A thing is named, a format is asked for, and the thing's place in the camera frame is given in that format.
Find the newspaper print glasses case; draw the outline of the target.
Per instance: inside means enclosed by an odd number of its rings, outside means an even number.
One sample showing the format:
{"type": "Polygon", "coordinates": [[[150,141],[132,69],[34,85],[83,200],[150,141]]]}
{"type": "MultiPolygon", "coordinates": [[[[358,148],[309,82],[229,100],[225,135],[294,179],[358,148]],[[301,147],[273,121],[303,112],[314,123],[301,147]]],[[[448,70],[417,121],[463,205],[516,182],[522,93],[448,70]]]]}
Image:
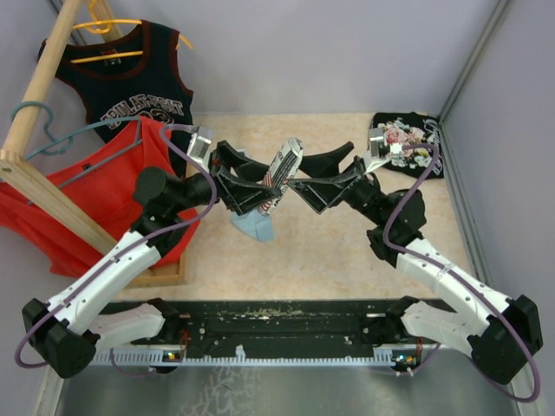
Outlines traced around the newspaper print glasses case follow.
{"type": "Polygon", "coordinates": [[[277,208],[288,189],[288,182],[295,177],[303,156],[304,145],[297,137],[290,137],[281,146],[262,179],[263,185],[278,189],[279,194],[258,207],[261,215],[270,216],[277,208]]]}

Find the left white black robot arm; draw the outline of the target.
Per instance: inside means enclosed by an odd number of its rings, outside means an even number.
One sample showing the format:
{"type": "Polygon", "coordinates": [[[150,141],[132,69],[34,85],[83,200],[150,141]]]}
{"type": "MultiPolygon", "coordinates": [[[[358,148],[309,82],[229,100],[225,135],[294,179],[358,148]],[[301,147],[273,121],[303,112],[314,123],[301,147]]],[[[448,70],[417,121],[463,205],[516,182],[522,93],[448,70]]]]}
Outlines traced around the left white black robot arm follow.
{"type": "Polygon", "coordinates": [[[143,169],[133,198],[143,211],[115,247],[81,278],[47,302],[29,301],[22,310],[29,344],[63,379],[80,373],[99,350],[153,339],[164,344],[179,337],[180,314],[155,298],[140,306],[104,315],[102,311],[143,271],[155,265],[184,237],[186,227],[203,216],[183,220],[180,213],[199,205],[209,211],[223,201],[238,214],[247,213],[281,192],[232,175],[222,163],[178,179],[157,167],[143,169]]]}

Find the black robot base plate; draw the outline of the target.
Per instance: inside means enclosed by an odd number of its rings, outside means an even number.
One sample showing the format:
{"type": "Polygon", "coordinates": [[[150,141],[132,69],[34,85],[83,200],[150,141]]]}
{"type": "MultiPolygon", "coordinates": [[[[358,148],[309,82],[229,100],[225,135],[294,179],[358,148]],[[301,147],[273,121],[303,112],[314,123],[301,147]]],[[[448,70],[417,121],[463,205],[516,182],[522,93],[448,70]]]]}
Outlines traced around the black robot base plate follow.
{"type": "Polygon", "coordinates": [[[386,318],[393,301],[171,301],[180,315],[170,335],[140,338],[136,346],[182,345],[191,358],[370,358],[376,348],[432,341],[398,335],[386,318]]]}

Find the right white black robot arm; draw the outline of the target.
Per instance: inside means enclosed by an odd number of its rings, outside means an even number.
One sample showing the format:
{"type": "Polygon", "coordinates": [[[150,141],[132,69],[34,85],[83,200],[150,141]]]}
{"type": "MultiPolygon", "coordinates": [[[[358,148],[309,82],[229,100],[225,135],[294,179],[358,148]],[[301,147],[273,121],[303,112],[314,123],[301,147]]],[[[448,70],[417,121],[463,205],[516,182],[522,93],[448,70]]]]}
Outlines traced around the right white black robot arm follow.
{"type": "Polygon", "coordinates": [[[340,161],[351,143],[303,159],[303,179],[290,188],[315,212],[345,203],[375,224],[367,232],[374,254],[432,290],[449,310],[410,296],[388,314],[388,335],[404,343],[423,337],[464,354],[489,380],[507,385],[524,367],[539,381],[533,356],[543,338],[537,305],[527,296],[512,299],[467,274],[444,257],[421,233],[427,222],[419,190],[423,177],[408,189],[385,194],[374,171],[406,147],[377,145],[356,157],[344,171],[340,161]]]}

